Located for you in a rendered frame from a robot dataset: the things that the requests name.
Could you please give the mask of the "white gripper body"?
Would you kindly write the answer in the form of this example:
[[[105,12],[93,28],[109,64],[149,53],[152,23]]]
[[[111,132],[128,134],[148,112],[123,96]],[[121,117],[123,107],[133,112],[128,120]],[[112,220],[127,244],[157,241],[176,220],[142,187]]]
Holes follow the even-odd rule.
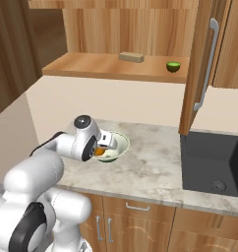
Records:
[[[116,151],[118,148],[118,143],[116,139],[112,139],[111,143],[105,148],[105,150],[108,151]]]

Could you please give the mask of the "pale green bowl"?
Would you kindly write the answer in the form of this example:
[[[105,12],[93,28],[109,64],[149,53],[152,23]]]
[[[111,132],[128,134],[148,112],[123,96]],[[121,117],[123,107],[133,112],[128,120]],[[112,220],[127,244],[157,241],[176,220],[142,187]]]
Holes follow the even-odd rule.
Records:
[[[124,134],[118,132],[111,132],[111,134],[117,143],[117,148],[115,150],[106,150],[101,156],[95,156],[99,161],[112,162],[127,153],[130,148],[130,140]]]

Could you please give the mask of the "wooden base cabinet door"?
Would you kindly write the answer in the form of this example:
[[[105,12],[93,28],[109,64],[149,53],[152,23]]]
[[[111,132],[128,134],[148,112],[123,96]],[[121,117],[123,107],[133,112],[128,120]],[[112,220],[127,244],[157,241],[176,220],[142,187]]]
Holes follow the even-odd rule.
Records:
[[[91,201],[91,214],[89,218],[80,224],[80,231],[83,238],[90,244],[93,252],[106,252],[106,238],[103,219],[103,199],[99,195],[82,193]],[[96,221],[95,217],[100,216],[100,232],[102,241],[97,240]]]
[[[127,209],[131,206],[146,208],[148,212]],[[167,252],[174,207],[153,203],[103,198],[107,252]],[[112,239],[109,243],[107,219],[112,218]]]

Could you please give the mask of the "green kiwi half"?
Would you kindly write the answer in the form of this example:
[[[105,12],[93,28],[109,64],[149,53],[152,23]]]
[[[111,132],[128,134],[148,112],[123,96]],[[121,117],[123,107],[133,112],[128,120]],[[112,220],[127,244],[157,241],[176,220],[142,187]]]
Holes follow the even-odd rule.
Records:
[[[175,61],[169,61],[166,63],[166,70],[170,73],[175,73],[180,69],[181,64]]]

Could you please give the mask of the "wooden base cabinet front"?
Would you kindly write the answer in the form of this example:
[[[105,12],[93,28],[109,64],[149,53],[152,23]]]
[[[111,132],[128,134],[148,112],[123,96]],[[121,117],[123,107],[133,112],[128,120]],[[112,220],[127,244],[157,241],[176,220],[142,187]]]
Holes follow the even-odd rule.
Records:
[[[167,252],[238,252],[238,218],[177,209]]]

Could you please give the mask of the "dark wooden cabinet door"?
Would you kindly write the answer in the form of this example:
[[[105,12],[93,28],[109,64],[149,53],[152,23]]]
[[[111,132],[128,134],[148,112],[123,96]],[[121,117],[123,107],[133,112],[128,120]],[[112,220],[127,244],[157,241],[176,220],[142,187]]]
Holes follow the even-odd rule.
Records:
[[[0,113],[41,76],[28,0],[0,0]]]

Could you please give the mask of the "tan rectangular block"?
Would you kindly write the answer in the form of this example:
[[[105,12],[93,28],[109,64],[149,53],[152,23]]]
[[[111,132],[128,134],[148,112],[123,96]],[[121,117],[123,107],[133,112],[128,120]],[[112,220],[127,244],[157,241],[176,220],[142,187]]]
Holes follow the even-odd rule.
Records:
[[[134,53],[134,52],[121,52],[119,54],[119,59],[134,63],[142,63],[145,61],[145,56],[140,53]]]

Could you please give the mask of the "black sink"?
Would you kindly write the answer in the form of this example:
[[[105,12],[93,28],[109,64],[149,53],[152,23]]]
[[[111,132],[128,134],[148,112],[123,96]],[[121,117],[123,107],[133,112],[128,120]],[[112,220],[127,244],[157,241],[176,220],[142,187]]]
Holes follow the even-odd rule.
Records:
[[[184,189],[238,197],[238,136],[191,131],[180,146]]]

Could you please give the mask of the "wooden wall cabinet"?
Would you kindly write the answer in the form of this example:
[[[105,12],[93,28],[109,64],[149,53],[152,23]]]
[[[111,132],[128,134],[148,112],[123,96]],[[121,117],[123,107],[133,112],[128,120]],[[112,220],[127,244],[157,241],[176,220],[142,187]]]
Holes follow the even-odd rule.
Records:
[[[213,86],[238,89],[238,0],[232,0]]]
[[[184,83],[199,0],[29,0],[32,9],[60,10],[67,52],[46,65],[48,76]],[[119,59],[140,53],[142,63]],[[169,61],[179,62],[175,73]]]

